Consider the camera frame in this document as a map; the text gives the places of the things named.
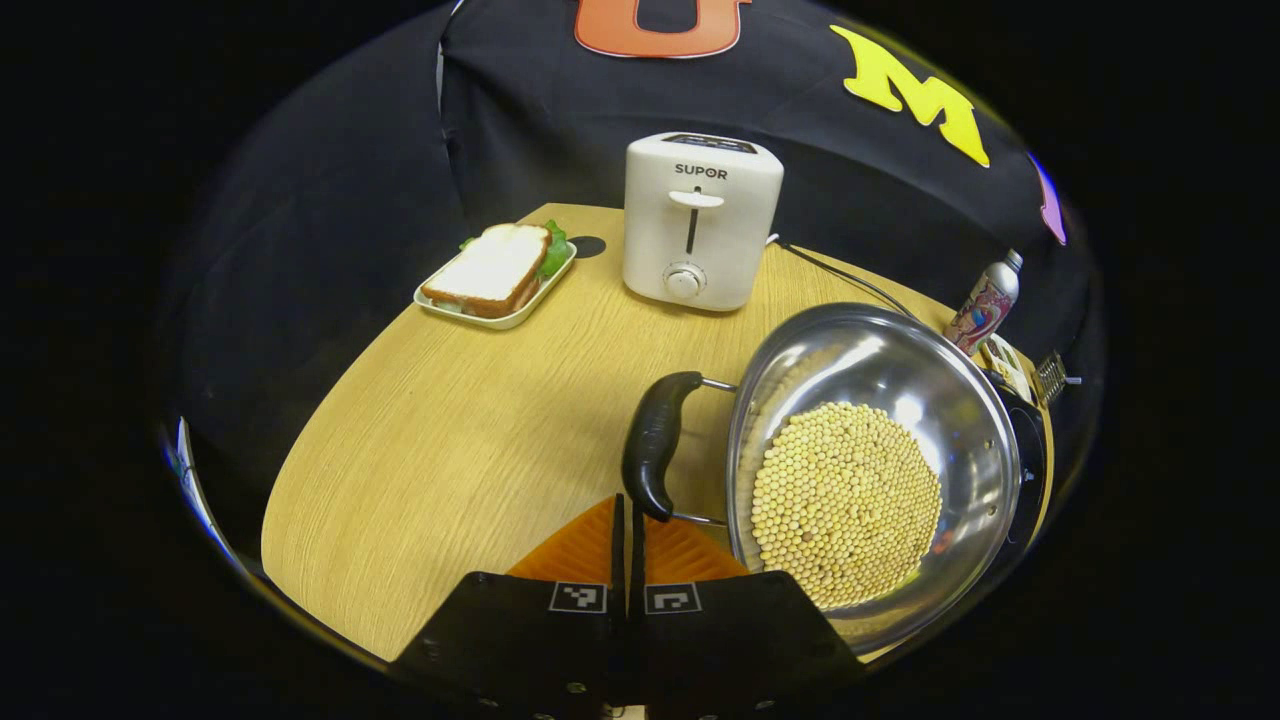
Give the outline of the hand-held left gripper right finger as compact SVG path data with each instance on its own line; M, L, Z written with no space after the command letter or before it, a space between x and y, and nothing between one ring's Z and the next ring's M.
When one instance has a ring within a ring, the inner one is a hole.
M632 511L628 702L646 717L861 717L864 665L785 571L653 583Z

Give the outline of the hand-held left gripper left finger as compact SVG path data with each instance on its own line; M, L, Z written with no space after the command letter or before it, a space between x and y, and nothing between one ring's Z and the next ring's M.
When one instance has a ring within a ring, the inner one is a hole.
M608 717L627 618L625 500L609 496L544 550L580 564L579 579L471 571L401 651L398 680L462 717Z

